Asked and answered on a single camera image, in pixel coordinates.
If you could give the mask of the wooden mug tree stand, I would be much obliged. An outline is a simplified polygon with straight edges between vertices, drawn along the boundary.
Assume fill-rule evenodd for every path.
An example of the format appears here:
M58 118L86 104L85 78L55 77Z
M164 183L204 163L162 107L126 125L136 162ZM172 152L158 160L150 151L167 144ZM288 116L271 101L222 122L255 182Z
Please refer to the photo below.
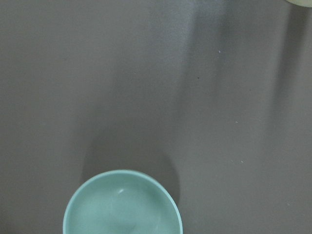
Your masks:
M302 7L312 7L312 0L287 0L287 2Z

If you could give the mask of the green bowl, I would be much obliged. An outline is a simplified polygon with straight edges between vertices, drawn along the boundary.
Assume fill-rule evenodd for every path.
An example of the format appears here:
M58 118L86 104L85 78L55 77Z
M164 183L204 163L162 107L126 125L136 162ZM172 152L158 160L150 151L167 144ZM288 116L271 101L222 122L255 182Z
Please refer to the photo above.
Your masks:
M151 176L113 170L84 182L70 198L64 234L181 234L180 212Z

